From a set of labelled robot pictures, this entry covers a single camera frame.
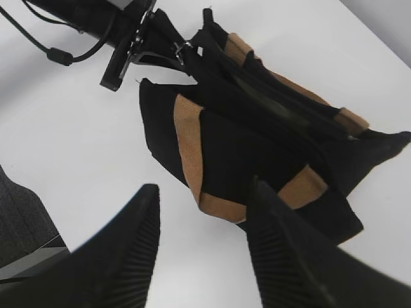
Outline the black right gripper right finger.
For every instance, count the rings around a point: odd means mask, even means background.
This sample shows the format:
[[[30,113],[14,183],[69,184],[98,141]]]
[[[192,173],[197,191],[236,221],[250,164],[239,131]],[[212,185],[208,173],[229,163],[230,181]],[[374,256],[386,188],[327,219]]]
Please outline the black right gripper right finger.
[[[410,307],[410,286],[333,244],[259,178],[246,234],[263,307]]]

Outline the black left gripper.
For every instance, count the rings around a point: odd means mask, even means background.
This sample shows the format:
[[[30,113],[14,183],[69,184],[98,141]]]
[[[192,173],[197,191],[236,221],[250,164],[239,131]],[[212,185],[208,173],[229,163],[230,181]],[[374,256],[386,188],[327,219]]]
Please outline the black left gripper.
[[[115,47],[101,78],[100,85],[102,87],[111,91],[119,90],[130,62],[136,65],[163,67],[186,73],[184,66],[177,59],[175,53],[161,55],[153,51],[139,51],[133,54],[134,45],[141,40],[138,34],[139,30],[143,28],[151,14],[152,9],[147,9],[143,16],[137,20],[137,23],[133,22],[126,30],[125,36],[120,40],[119,45]]]

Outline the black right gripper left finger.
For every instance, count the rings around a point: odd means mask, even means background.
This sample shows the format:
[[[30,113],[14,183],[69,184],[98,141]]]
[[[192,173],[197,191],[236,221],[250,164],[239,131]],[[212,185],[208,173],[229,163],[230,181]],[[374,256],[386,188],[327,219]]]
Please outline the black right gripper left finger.
[[[1,292],[1,307],[145,307],[159,237],[159,188],[144,184],[71,255]]]

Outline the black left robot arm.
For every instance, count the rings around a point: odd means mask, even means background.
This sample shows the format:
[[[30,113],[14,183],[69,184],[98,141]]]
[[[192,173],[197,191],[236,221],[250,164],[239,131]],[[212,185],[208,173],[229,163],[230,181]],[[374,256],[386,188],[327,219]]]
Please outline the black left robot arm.
[[[155,1],[28,1],[114,48],[101,86],[117,91],[130,64],[183,72],[182,46],[168,16]]]

